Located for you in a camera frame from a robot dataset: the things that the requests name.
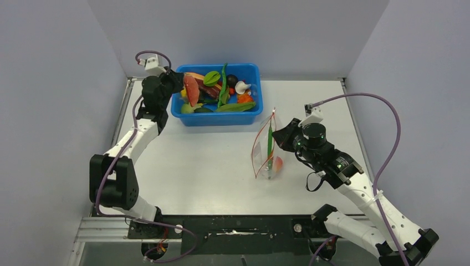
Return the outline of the long green bean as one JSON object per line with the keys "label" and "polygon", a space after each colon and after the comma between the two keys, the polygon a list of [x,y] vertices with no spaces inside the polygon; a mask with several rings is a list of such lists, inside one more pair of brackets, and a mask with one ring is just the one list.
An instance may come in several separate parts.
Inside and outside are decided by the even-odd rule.
{"label": "long green bean", "polygon": [[272,121],[273,118],[271,117],[269,120],[269,128],[268,128],[268,144],[267,144],[267,173],[268,173],[268,179],[272,178],[272,165],[273,165],[273,138],[272,138]]}

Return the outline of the pink watermelon slice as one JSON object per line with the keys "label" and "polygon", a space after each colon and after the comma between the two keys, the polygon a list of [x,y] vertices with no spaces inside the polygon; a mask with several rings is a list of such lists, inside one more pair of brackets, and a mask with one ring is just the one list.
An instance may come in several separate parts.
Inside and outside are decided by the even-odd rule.
{"label": "pink watermelon slice", "polygon": [[183,78],[186,95],[189,104],[194,107],[199,101],[200,91],[196,79],[191,75],[185,75]]}

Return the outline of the clear zip top bag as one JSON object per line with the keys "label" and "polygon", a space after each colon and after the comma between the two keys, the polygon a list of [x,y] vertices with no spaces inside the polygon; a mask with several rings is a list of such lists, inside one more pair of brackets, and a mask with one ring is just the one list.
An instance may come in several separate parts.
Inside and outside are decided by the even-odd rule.
{"label": "clear zip top bag", "polygon": [[252,163],[252,169],[253,169],[253,174],[254,174],[255,179],[266,179],[266,180],[276,179],[280,175],[282,169],[284,168],[284,156],[286,152],[281,150],[273,139],[272,159],[274,159],[276,156],[281,157],[283,160],[283,168],[278,173],[272,172],[272,178],[268,179],[267,144],[268,144],[269,120],[271,117],[273,118],[273,121],[272,121],[273,131],[279,130],[283,127],[283,123],[279,120],[277,116],[276,108],[273,108],[269,116],[261,122],[259,130],[255,136],[252,149],[251,149],[251,163]]}

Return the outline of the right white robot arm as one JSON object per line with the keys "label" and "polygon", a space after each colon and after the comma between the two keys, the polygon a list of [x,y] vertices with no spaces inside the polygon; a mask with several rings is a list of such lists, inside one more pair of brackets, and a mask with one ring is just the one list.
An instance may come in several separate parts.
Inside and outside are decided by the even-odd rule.
{"label": "right white robot arm", "polygon": [[324,125],[302,125],[293,119],[272,136],[279,148],[292,152],[373,224],[367,226],[325,204],[312,215],[311,227],[317,236],[343,237],[374,255],[380,265],[420,265],[428,256],[439,240],[437,233],[413,223],[382,191],[375,190],[362,167],[327,140]]}

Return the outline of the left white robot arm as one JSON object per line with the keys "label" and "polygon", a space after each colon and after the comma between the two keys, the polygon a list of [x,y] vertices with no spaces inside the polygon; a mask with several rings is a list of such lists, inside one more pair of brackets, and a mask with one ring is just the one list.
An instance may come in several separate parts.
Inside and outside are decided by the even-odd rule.
{"label": "left white robot arm", "polygon": [[167,70],[142,81],[141,95],[131,109],[132,127],[106,153],[93,155],[89,165],[89,197],[98,215],[101,209],[119,211],[118,217],[140,223],[159,223],[160,209],[140,196],[134,163],[157,138],[168,120],[167,106],[183,89],[183,73]]}

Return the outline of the pale green cabbage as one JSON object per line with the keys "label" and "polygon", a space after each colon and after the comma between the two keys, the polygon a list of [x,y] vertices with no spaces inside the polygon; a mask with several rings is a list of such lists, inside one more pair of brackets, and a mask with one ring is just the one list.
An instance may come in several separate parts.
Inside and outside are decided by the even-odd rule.
{"label": "pale green cabbage", "polygon": [[184,103],[181,108],[180,112],[181,114],[193,114],[196,109],[201,108],[203,104],[196,103],[194,106],[191,106],[189,103]]}

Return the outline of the upright green bean pod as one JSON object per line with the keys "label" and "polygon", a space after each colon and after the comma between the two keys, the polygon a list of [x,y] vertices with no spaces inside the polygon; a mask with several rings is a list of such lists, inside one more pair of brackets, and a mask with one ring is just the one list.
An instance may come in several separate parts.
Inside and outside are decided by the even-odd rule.
{"label": "upright green bean pod", "polygon": [[222,85],[221,85],[221,91],[219,93],[219,98],[218,98],[218,103],[217,103],[218,108],[225,105],[229,97],[229,88],[227,84],[227,74],[226,74],[227,65],[228,64],[225,63],[221,70]]}

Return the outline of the orange carrot piece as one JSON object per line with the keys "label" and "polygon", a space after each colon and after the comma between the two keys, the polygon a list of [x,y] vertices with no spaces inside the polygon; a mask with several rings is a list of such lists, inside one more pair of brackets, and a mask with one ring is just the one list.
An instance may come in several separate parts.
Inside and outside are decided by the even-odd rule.
{"label": "orange carrot piece", "polygon": [[237,103],[251,103],[254,102],[252,96],[250,94],[239,94],[237,95]]}

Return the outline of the flat green leaf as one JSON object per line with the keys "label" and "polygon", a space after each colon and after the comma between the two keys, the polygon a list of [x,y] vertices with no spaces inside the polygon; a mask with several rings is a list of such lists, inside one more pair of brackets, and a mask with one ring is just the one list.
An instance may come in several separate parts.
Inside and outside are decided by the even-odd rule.
{"label": "flat green leaf", "polygon": [[215,112],[244,112],[256,106],[256,102],[230,103],[218,107]]}

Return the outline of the black plum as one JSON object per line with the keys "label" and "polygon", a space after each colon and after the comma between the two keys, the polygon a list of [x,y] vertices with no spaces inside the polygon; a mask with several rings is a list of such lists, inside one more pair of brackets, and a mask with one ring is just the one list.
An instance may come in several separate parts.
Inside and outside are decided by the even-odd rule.
{"label": "black plum", "polygon": [[228,74],[226,76],[226,83],[229,88],[235,88],[236,84],[239,82],[238,78],[233,74]]}

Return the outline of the white mushroom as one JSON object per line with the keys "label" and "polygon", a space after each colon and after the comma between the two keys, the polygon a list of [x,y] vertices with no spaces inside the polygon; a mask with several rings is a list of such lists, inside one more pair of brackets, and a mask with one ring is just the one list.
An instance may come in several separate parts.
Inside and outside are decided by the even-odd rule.
{"label": "white mushroom", "polygon": [[234,86],[234,89],[236,91],[237,94],[239,95],[242,95],[244,94],[248,89],[251,88],[251,84],[249,83],[245,83],[243,80],[240,80],[238,81],[235,86]]}

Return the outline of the blue plastic bin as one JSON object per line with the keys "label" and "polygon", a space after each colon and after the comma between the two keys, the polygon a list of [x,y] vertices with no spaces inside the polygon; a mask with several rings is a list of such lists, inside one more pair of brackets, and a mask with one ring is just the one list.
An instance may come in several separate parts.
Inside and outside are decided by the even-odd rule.
{"label": "blue plastic bin", "polygon": [[251,97],[255,106],[243,112],[216,112],[217,105],[206,105],[212,112],[183,114],[181,107],[184,100],[180,93],[173,95],[171,99],[171,114],[180,119],[185,126],[229,126],[250,125],[263,111],[263,97],[260,84],[259,68],[252,63],[228,64],[227,74],[235,75],[239,80],[251,84]]}

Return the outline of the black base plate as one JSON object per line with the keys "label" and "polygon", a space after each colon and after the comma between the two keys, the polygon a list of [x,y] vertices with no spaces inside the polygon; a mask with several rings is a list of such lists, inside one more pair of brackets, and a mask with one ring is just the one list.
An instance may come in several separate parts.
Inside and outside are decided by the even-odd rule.
{"label": "black base plate", "polygon": [[258,255],[292,253],[309,255],[330,236],[310,215],[164,215],[162,222],[183,226],[194,233],[177,233],[130,222],[129,239],[158,243],[162,237],[181,244],[181,252],[194,247],[193,255]]}

